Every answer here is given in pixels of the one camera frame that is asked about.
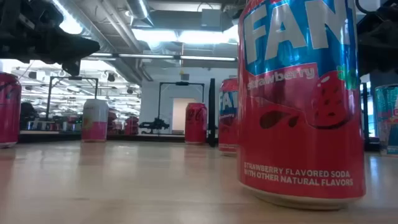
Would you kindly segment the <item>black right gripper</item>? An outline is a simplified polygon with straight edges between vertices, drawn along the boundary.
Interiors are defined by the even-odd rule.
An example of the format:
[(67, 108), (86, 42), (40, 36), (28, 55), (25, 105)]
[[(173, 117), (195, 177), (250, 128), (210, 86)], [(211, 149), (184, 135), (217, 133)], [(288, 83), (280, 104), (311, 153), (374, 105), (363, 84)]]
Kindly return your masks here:
[(357, 24), (358, 75), (375, 70), (398, 74), (398, 0), (386, 0), (375, 11), (356, 7), (364, 17)]

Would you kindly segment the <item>gray ceiling box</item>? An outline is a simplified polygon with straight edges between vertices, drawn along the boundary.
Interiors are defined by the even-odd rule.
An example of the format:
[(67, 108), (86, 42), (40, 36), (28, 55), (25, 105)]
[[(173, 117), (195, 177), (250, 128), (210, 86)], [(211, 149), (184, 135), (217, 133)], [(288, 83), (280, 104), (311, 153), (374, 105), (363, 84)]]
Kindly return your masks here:
[(203, 9), (201, 11), (201, 26), (206, 29), (221, 27), (221, 11), (219, 9)]

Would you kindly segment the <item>white and pink can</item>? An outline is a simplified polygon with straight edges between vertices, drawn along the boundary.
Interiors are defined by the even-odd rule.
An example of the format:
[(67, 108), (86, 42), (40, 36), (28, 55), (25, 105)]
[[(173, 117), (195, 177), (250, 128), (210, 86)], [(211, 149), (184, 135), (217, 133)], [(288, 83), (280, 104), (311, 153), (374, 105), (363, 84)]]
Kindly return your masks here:
[(106, 101), (88, 99), (83, 105), (81, 140), (105, 142), (108, 128), (109, 107)]

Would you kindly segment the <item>round silver air duct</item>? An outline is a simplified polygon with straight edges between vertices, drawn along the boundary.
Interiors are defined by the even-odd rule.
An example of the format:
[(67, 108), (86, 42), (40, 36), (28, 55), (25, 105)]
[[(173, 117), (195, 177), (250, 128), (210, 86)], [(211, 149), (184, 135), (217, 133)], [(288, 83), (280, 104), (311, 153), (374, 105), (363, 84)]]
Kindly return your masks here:
[(152, 19), (150, 18), (150, 9), (146, 0), (126, 0), (126, 4), (133, 18), (154, 27)]

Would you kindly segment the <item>bright ceiling strip light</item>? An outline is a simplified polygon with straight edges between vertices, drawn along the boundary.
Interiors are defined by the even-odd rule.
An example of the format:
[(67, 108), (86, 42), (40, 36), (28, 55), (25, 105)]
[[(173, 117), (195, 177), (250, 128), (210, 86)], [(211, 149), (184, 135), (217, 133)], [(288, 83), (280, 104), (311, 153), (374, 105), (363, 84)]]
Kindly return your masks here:
[(61, 5), (59, 0), (51, 1), (63, 15), (63, 21), (60, 24), (60, 28), (69, 34), (81, 34), (83, 32), (83, 28), (80, 23)]

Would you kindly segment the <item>black shelf divider post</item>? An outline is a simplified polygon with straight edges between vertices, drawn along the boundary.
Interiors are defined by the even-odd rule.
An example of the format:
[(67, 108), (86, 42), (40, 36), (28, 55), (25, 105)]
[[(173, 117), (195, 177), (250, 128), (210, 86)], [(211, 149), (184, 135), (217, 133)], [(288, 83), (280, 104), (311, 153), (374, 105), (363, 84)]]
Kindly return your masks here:
[(208, 100), (208, 144), (216, 146), (215, 141), (215, 79), (210, 79), (209, 100)]

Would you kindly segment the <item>red background can stack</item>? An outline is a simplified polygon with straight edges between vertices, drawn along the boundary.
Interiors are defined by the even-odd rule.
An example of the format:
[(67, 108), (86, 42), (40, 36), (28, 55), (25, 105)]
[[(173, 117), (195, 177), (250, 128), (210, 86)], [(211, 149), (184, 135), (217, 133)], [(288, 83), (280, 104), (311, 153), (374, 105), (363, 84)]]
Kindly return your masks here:
[(124, 133), (125, 135), (135, 136), (138, 135), (139, 119), (135, 116), (130, 116), (125, 120)]

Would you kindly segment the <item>magenta red soda can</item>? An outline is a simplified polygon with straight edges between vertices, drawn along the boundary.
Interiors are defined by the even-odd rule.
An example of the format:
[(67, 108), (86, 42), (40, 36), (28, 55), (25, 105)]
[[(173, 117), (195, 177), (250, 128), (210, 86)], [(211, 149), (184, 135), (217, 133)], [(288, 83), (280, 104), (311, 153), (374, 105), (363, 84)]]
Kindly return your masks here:
[(0, 72), (0, 149), (12, 147), (18, 141), (21, 92), (15, 75)]

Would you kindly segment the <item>long ceiling light bar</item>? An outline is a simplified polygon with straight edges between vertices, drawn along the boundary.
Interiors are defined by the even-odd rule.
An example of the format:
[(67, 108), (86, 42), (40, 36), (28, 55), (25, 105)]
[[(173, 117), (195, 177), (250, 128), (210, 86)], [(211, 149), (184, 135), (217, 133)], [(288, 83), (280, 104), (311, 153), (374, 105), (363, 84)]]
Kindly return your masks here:
[(210, 57), (194, 55), (159, 55), (159, 54), (117, 54), (117, 53), (94, 53), (89, 57), (95, 58), (140, 58), (161, 60), (203, 60), (216, 62), (237, 62), (236, 57)]

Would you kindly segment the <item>red Coke Zero can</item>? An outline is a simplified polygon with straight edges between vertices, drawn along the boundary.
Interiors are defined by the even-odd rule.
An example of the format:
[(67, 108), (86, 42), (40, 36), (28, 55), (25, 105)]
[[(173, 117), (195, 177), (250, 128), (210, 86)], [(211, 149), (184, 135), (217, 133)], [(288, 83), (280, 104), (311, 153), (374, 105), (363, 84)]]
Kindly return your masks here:
[(185, 142), (204, 144), (207, 138), (207, 108), (204, 103), (189, 103), (185, 113)]

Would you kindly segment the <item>bright ceiling light panel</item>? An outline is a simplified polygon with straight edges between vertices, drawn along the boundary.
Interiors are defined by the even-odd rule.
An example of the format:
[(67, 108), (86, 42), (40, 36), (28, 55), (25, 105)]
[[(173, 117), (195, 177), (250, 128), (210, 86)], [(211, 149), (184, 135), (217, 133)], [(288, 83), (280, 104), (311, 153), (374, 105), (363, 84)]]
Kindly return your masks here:
[(137, 40), (148, 43), (182, 42), (186, 44), (237, 44), (239, 42), (238, 27), (232, 26), (224, 32), (199, 30), (144, 30), (133, 29)]

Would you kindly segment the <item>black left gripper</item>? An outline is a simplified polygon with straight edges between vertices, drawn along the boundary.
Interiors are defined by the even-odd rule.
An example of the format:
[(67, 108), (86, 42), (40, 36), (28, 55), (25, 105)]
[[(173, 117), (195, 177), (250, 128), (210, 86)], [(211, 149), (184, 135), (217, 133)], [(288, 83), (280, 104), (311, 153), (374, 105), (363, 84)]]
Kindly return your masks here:
[(62, 21), (50, 0), (0, 0), (0, 59), (57, 63), (77, 76), (80, 59), (99, 51), (100, 45), (65, 32)]

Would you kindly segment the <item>white doorway panel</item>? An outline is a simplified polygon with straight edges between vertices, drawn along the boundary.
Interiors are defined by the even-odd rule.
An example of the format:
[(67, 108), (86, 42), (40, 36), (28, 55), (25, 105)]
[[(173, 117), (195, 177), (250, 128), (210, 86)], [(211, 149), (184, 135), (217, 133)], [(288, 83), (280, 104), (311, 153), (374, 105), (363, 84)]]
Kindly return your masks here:
[(174, 98), (172, 111), (172, 131), (185, 130), (185, 113), (189, 103), (196, 103), (194, 98)]

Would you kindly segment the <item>teal slim energy drink can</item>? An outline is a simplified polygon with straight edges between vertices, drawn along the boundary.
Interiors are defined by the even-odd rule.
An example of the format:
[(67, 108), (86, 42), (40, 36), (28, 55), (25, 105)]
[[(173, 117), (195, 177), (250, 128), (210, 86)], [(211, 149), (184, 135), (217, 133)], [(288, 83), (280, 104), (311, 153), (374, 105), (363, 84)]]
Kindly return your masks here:
[(381, 153), (398, 157), (398, 84), (377, 87), (375, 100)]

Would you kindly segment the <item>red Fanta strawberry can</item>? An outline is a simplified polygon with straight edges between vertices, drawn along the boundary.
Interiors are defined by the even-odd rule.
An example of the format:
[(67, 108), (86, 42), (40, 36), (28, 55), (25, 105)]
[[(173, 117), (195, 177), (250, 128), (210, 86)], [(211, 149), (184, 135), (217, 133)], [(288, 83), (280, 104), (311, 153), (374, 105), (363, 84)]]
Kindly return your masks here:
[(249, 0), (238, 32), (240, 183), (313, 210), (364, 197), (354, 0)]
[(219, 90), (218, 148), (224, 155), (236, 155), (238, 148), (238, 79), (222, 81)]

